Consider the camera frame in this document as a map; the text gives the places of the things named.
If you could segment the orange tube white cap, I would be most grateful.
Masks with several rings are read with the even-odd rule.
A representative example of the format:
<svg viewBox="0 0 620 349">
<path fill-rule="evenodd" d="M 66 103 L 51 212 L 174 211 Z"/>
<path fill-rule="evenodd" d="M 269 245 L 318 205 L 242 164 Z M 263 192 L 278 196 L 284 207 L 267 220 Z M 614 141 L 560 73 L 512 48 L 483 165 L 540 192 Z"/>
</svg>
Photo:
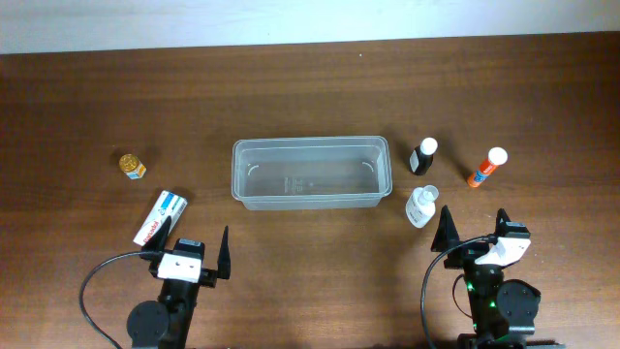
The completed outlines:
<svg viewBox="0 0 620 349">
<path fill-rule="evenodd" d="M 472 188 L 479 187 L 497 168 L 508 161 L 507 151 L 499 146 L 491 148 L 479 167 L 468 177 L 467 183 Z"/>
</svg>

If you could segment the clear white dropper bottle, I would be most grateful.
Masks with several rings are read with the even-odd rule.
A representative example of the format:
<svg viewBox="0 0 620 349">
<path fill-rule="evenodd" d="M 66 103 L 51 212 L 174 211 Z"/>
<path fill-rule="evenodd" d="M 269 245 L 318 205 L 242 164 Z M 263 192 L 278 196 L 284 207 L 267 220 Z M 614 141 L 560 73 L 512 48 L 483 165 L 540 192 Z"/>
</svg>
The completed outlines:
<svg viewBox="0 0 620 349">
<path fill-rule="evenodd" d="M 414 189 L 406 204 L 406 215 L 416 228 L 423 228 L 436 212 L 439 190 L 433 185 Z"/>
</svg>

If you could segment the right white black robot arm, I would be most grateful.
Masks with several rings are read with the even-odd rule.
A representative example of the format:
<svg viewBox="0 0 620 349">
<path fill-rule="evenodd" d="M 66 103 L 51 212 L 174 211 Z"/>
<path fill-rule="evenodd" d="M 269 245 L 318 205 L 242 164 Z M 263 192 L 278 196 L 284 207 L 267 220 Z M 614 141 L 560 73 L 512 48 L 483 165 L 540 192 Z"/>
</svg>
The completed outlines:
<svg viewBox="0 0 620 349">
<path fill-rule="evenodd" d="M 520 279 L 506 279 L 504 269 L 516 264 L 531 244 L 531 233 L 521 223 L 510 220 L 499 209 L 495 230 L 462 240 L 450 210 L 441 209 L 439 226 L 431 245 L 438 256 L 428 267 L 421 287 L 425 301 L 426 287 L 434 267 L 444 263 L 447 270 L 461 270 L 457 278 L 465 281 L 474 331 L 462 333 L 456 340 L 459 348 L 561 348 L 553 340 L 530 342 L 535 332 L 534 320 L 542 299 L 541 292 Z"/>
</svg>

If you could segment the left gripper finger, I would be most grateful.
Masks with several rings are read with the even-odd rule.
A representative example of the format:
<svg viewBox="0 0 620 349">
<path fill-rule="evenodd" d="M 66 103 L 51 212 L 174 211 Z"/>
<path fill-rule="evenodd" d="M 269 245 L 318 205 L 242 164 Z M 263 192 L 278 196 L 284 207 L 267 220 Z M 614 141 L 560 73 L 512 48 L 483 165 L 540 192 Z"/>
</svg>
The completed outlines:
<svg viewBox="0 0 620 349">
<path fill-rule="evenodd" d="M 167 216 L 163 221 L 159 222 L 157 227 L 152 227 L 141 248 L 142 258 L 154 258 L 156 253 L 161 253 L 165 249 L 166 241 L 171 231 L 171 217 Z"/>
<path fill-rule="evenodd" d="M 232 261 L 229 249 L 229 227 L 226 226 L 222 235 L 220 250 L 217 259 L 217 277 L 228 280 L 231 277 Z"/>
</svg>

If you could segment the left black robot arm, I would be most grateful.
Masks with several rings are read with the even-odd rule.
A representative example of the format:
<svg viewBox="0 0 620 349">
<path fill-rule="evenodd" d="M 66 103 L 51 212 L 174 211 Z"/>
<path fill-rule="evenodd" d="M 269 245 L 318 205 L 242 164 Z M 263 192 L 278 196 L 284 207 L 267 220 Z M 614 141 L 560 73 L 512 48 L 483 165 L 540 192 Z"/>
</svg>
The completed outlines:
<svg viewBox="0 0 620 349">
<path fill-rule="evenodd" d="M 163 285 L 155 301 L 139 303 L 128 316 L 126 329 L 133 348 L 183 348 L 200 288 L 214 288 L 218 280 L 231 276 L 228 229 L 222 236 L 215 270 L 202 265 L 202 242 L 180 238 L 173 249 L 166 249 L 170 232 L 171 218 L 167 217 L 141 248 L 141 257 L 149 262 L 149 272 L 161 279 Z"/>
</svg>

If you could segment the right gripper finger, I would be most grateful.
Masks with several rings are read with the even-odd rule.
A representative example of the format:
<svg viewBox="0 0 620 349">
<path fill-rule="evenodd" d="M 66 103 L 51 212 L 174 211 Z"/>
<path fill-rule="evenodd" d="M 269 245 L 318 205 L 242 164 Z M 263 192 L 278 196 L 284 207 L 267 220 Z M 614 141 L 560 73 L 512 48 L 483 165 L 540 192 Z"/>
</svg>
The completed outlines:
<svg viewBox="0 0 620 349">
<path fill-rule="evenodd" d="M 508 226 L 509 222 L 510 219 L 506 211 L 503 208 L 499 208 L 496 216 L 494 235 L 505 236 L 510 230 L 510 227 Z"/>
<path fill-rule="evenodd" d="M 445 252 L 460 243 L 452 215 L 448 206 L 443 206 L 440 213 L 439 226 L 431 244 L 432 252 Z"/>
</svg>

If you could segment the dark bottle white cap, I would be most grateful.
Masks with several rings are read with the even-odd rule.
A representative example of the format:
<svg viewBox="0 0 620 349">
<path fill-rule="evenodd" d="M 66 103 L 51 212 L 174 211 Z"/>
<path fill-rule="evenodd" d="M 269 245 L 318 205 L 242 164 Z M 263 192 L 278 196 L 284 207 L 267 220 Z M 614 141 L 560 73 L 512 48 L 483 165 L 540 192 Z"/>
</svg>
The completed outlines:
<svg viewBox="0 0 620 349">
<path fill-rule="evenodd" d="M 433 156 L 437 148 L 438 142 L 434 138 L 425 138 L 414 149 L 410 157 L 410 167 L 415 175 L 426 174 L 432 165 Z"/>
</svg>

